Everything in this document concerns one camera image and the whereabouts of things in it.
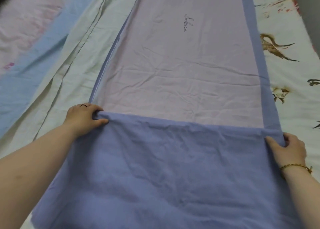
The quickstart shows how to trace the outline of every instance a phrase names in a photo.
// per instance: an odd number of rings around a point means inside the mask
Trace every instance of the gold bracelet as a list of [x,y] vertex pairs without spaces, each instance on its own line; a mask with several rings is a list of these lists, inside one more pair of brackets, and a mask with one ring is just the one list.
[[285,165],[285,166],[282,166],[280,167],[280,170],[283,171],[283,169],[289,167],[289,166],[301,166],[301,167],[304,167],[306,170],[308,170],[308,172],[311,174],[312,173],[312,166],[307,167],[307,166],[303,166],[301,164],[288,164],[288,165]]

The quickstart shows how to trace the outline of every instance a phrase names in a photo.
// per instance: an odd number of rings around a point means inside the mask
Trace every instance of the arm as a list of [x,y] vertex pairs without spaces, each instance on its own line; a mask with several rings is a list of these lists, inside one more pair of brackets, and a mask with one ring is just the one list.
[[[266,137],[279,167],[288,164],[305,166],[306,149],[295,135],[284,133],[287,147],[284,148],[271,137]],[[283,170],[289,185],[294,205],[308,229],[320,228],[320,183],[300,166],[290,166]]]
[[63,125],[0,159],[0,225],[20,228],[62,166],[72,142],[108,120],[92,120],[101,107],[74,106]]

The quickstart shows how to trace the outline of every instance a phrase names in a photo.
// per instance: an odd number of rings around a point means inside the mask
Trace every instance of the bracelet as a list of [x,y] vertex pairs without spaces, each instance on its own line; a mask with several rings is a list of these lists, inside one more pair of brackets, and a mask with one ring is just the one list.
[[309,174],[312,173],[312,166],[310,166],[310,168],[309,168],[309,167],[303,166],[303,165],[301,165],[301,164],[288,164],[288,165],[285,165],[285,166],[280,167],[280,170],[283,171],[283,169],[285,169],[285,168],[287,168],[287,167],[289,167],[289,166],[301,166],[301,167],[304,167],[306,170],[308,170]]

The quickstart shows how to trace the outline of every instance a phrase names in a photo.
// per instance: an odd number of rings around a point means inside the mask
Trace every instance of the hand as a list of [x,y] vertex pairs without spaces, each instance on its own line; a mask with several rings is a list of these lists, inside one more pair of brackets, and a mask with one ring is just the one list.
[[284,133],[286,147],[280,146],[273,138],[267,136],[266,142],[270,146],[279,167],[289,164],[306,165],[306,147],[297,136]]
[[74,132],[76,138],[85,135],[94,128],[109,122],[108,119],[93,120],[92,114],[95,111],[103,111],[103,109],[102,107],[92,105],[90,103],[73,106],[68,110],[63,125],[67,126],[68,129]]

